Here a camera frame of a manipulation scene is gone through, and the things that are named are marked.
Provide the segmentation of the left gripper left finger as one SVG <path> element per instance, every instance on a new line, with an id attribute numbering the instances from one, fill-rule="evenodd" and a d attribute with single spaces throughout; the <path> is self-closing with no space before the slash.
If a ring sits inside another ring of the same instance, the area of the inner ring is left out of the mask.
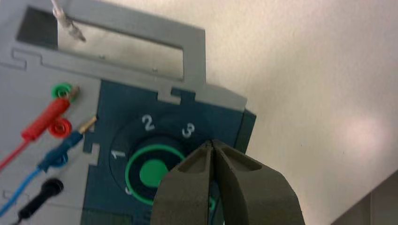
<path id="1" fill-rule="evenodd" d="M 151 213 L 152 225 L 206 225 L 214 148 L 204 142 L 161 181 Z"/>

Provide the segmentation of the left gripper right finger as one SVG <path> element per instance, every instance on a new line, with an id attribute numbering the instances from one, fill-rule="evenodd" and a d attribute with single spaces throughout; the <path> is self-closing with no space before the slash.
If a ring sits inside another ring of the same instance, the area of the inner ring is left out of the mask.
<path id="1" fill-rule="evenodd" d="M 214 140 L 214 172 L 227 225 L 303 225 L 298 197 L 278 171 Z"/>

